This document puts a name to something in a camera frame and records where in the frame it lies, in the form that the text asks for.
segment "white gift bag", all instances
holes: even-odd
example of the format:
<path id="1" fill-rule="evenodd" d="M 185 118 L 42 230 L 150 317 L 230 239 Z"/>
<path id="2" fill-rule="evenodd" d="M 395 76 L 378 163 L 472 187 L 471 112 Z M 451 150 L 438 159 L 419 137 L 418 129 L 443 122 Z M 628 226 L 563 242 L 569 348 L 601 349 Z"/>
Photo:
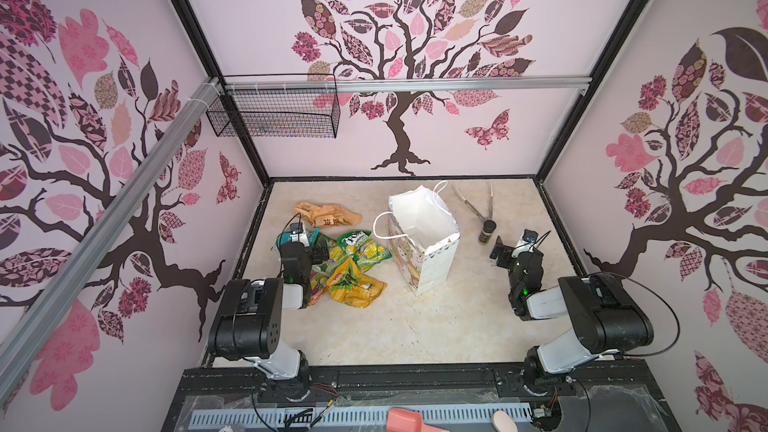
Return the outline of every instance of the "white gift bag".
<path id="1" fill-rule="evenodd" d="M 439 195 L 446 183 L 438 183 L 433 190 L 419 186 L 390 196 L 389 211 L 373 221 L 373 235 L 389 239 L 400 271 L 416 295 L 446 281 L 456 254 L 458 226 Z M 376 223 L 386 215 L 389 235 L 381 236 L 376 233 Z"/>

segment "wallpaper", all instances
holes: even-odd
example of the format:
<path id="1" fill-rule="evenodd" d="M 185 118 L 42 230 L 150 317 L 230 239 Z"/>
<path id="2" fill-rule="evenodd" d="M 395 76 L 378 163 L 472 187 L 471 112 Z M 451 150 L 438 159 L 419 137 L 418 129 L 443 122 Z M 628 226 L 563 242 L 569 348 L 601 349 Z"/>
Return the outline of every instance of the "wallpaper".
<path id="1" fill-rule="evenodd" d="M 227 73 L 340 81 L 586 75 L 626 1 L 581 1 L 590 21 L 574 23 L 571 0 L 192 0 Z M 231 4 L 242 10 L 225 17 Z M 336 139 L 255 142 L 272 176 L 534 173 L 576 93 L 343 93 Z M 351 149 L 361 157 L 302 160 Z"/>
<path id="2" fill-rule="evenodd" d="M 173 14 L 168 0 L 0 0 L 3 337 L 203 81 Z M 93 430 L 101 416 L 159 428 L 259 193 L 238 141 L 197 121 L 2 406 L 2 427 Z"/>
<path id="3" fill-rule="evenodd" d="M 604 89 L 555 204 L 592 272 L 680 316 L 648 362 L 681 428 L 768 430 L 768 0 L 655 0 Z M 662 349 L 669 312 L 630 292 Z"/>

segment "black wire mesh basket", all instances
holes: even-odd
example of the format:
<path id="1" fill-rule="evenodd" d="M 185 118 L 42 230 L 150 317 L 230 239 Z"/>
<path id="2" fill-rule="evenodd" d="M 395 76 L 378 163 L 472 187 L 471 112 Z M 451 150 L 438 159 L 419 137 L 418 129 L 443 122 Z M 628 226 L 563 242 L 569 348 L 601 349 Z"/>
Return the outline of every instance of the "black wire mesh basket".
<path id="1" fill-rule="evenodd" d="M 278 76 L 293 76 L 297 80 L 274 81 Z M 336 138 L 341 109 L 332 74 L 236 77 L 247 79 L 248 83 L 234 82 L 234 88 L 227 87 L 226 94 L 208 108 L 208 120 L 216 136 Z"/>

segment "yellow snack package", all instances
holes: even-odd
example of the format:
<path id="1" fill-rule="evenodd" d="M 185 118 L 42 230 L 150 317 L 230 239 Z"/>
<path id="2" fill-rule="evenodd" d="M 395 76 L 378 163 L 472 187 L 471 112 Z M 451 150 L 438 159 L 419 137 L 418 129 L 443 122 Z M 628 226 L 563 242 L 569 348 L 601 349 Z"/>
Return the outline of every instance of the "yellow snack package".
<path id="1" fill-rule="evenodd" d="M 366 308 L 381 295 L 386 284 L 361 273 L 355 261 L 349 257 L 331 275 L 326 287 L 336 302 Z"/>

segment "butterfly decal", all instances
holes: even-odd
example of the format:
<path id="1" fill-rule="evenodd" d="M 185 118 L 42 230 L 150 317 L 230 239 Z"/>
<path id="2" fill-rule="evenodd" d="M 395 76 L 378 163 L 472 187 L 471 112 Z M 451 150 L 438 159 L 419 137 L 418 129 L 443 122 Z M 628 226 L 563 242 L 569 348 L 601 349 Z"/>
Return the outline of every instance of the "butterfly decal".
<path id="1" fill-rule="evenodd" d="M 509 134 L 509 127 L 505 125 L 507 122 L 509 122 L 509 109 L 506 109 L 504 112 L 498 114 L 498 117 L 496 117 L 496 119 L 493 121 L 493 124 L 491 124 L 489 128 L 486 129 L 485 127 L 470 127 L 464 132 L 469 134 L 471 138 L 477 139 L 478 144 L 488 150 L 488 145 L 493 142 L 494 137 L 496 139 L 509 140 L 509 137 L 507 137 L 507 134 Z"/>
<path id="2" fill-rule="evenodd" d="M 224 184 L 219 187 L 219 192 L 216 194 L 216 204 L 221 204 L 227 199 L 235 200 L 238 197 L 235 182 L 241 174 L 235 166 L 230 165 L 229 159 L 224 157 L 221 152 L 219 152 L 219 162 L 221 163 L 221 171 L 224 172 Z"/>

